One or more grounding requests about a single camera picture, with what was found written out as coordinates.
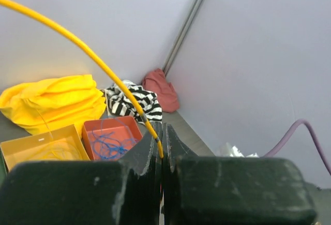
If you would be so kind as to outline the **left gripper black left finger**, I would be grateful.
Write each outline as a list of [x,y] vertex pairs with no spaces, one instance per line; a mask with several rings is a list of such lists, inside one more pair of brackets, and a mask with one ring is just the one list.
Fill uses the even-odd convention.
[[1,224],[158,224],[161,159],[146,133],[116,161],[30,161],[1,185]]

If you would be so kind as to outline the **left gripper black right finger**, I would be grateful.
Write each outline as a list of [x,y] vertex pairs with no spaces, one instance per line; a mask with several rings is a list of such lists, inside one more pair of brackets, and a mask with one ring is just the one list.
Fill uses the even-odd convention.
[[311,224],[298,167],[282,158],[198,156],[162,128],[165,224]]

